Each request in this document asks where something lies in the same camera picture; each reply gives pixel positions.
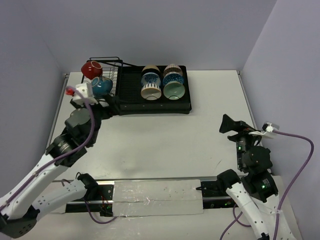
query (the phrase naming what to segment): black tray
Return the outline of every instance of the black tray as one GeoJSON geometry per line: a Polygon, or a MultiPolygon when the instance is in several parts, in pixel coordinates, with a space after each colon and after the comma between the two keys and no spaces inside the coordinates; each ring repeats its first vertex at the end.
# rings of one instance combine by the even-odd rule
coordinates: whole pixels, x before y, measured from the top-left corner
{"type": "MultiPolygon", "coordinates": [[[[141,96],[141,72],[145,66],[123,66],[118,69],[115,96],[119,107],[119,115],[128,114],[189,114],[191,98],[188,84],[187,68],[180,66],[183,73],[185,94],[177,100],[169,100],[163,94],[157,100],[146,100],[141,96]]],[[[157,66],[161,73],[166,66],[157,66]]]]}

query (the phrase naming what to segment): ceramic bowl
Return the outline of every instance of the ceramic bowl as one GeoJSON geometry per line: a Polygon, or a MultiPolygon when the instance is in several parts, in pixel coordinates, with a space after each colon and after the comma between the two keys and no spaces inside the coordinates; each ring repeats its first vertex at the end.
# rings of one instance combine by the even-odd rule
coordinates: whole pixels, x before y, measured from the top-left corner
{"type": "Polygon", "coordinates": [[[161,79],[159,75],[155,74],[154,72],[148,72],[141,78],[141,85],[144,86],[146,84],[156,84],[160,86],[161,79]]]}
{"type": "Polygon", "coordinates": [[[159,85],[148,83],[141,89],[141,96],[146,100],[157,100],[161,97],[161,89],[159,85]]]}
{"type": "Polygon", "coordinates": [[[163,88],[163,95],[170,100],[178,100],[186,93],[186,88],[178,81],[171,81],[163,88]]]}
{"type": "Polygon", "coordinates": [[[104,76],[97,76],[91,82],[93,95],[97,98],[105,96],[111,92],[113,82],[104,76]]]}
{"type": "Polygon", "coordinates": [[[143,69],[142,69],[142,76],[147,74],[147,73],[155,73],[157,74],[158,76],[161,75],[161,72],[159,70],[159,68],[156,66],[156,65],[147,65],[145,66],[143,69]]]}
{"type": "Polygon", "coordinates": [[[81,67],[82,74],[92,80],[95,77],[100,77],[102,75],[102,66],[97,61],[87,61],[82,67],[81,67]]]}
{"type": "Polygon", "coordinates": [[[184,84],[184,78],[177,72],[173,71],[168,73],[162,80],[163,86],[166,86],[169,82],[178,82],[184,84]]]}
{"type": "Polygon", "coordinates": [[[165,67],[165,69],[163,71],[163,77],[166,77],[167,74],[172,73],[172,72],[175,72],[181,76],[183,75],[182,69],[178,65],[170,64],[165,67]]]}

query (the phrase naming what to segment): red cup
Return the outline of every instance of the red cup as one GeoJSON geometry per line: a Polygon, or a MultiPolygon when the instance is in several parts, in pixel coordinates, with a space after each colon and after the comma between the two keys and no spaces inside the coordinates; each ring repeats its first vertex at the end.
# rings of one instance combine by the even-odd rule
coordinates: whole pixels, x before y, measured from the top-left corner
{"type": "Polygon", "coordinates": [[[87,61],[81,68],[82,74],[92,80],[102,75],[102,66],[97,61],[87,61]]]}

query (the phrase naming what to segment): blue cup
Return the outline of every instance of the blue cup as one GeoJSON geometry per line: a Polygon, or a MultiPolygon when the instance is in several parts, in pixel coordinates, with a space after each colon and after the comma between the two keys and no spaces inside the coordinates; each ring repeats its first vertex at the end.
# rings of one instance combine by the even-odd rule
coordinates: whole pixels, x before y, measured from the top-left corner
{"type": "Polygon", "coordinates": [[[93,95],[97,98],[103,97],[111,92],[113,82],[104,76],[97,76],[91,82],[93,95]]]}
{"type": "Polygon", "coordinates": [[[141,78],[141,85],[145,86],[147,84],[155,84],[160,86],[161,84],[161,79],[158,74],[154,72],[148,72],[144,74],[141,78]]]}
{"type": "Polygon", "coordinates": [[[178,82],[183,85],[185,81],[179,73],[173,71],[165,75],[164,79],[162,80],[163,86],[166,86],[170,82],[178,82]]]}
{"type": "Polygon", "coordinates": [[[163,95],[170,100],[178,100],[186,93],[184,78],[178,72],[170,72],[162,80],[163,95]]]}

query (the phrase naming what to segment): white wall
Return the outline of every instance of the white wall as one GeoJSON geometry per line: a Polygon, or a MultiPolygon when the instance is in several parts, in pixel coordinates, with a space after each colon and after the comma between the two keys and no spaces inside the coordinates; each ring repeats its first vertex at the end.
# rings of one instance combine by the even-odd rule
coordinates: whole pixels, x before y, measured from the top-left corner
{"type": "MultiPolygon", "coordinates": [[[[0,2],[0,196],[44,153],[62,89],[55,59],[18,0],[0,2]]],[[[8,239],[0,233],[0,239],[8,239]]]]}
{"type": "Polygon", "coordinates": [[[242,69],[276,0],[23,0],[64,72],[89,57],[242,69]]]}
{"type": "MultiPolygon", "coordinates": [[[[289,194],[305,240],[319,239],[319,13],[319,0],[278,0],[242,72],[259,126],[273,121],[283,132],[314,141],[314,155],[289,194]]],[[[272,151],[274,172],[288,185],[310,145],[284,136],[264,144],[272,151]]]]}

